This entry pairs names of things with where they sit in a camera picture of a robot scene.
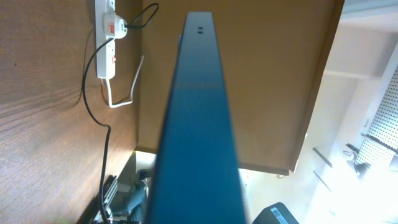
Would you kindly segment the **blue samsung smartphone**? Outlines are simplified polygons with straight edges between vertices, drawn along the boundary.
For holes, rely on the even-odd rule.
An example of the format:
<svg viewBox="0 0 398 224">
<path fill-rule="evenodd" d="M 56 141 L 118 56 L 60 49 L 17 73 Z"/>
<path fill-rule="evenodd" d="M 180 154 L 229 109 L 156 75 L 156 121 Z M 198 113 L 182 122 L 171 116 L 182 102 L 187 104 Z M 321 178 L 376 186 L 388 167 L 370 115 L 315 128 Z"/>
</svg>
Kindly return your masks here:
<svg viewBox="0 0 398 224">
<path fill-rule="evenodd" d="M 144 221 L 246 221 L 210 12 L 189 12 L 184 23 Z"/>
</svg>

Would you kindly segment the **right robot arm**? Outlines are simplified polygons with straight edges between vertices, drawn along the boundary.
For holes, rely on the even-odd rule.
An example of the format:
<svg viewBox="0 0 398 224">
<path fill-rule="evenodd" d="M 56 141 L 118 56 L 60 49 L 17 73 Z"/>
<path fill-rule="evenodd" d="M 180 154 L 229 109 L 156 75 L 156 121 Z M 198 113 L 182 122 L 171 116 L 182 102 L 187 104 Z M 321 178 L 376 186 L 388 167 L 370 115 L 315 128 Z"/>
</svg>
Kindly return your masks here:
<svg viewBox="0 0 398 224">
<path fill-rule="evenodd" d="M 100 178 L 97 196 L 98 211 L 90 223 L 142 223 L 145 216 L 149 183 L 153 176 L 151 169 L 140 169 L 127 192 L 118 189 L 118 178 L 112 175 L 105 180 Z"/>
</svg>

